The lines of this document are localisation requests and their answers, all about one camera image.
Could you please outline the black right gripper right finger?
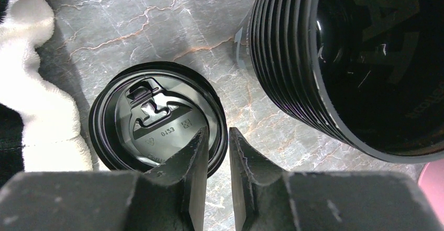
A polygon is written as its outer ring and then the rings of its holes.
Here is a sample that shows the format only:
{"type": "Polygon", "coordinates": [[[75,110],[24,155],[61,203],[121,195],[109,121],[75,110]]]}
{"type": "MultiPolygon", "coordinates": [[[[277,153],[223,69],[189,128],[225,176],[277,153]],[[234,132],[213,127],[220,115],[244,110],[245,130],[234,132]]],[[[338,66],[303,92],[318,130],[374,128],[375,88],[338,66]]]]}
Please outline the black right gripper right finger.
{"type": "Polygon", "coordinates": [[[286,171],[235,127],[229,149],[236,230],[443,230],[402,173],[286,171]]]}

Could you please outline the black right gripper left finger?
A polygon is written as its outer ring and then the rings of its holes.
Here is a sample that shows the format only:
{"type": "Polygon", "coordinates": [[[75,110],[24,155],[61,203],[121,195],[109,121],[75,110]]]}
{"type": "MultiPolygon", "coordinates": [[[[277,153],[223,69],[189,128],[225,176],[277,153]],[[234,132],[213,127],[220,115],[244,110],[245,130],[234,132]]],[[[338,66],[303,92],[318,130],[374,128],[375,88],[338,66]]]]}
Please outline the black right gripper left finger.
{"type": "Polygon", "coordinates": [[[208,137],[146,173],[18,173],[1,188],[1,230],[202,230],[208,137]]]}

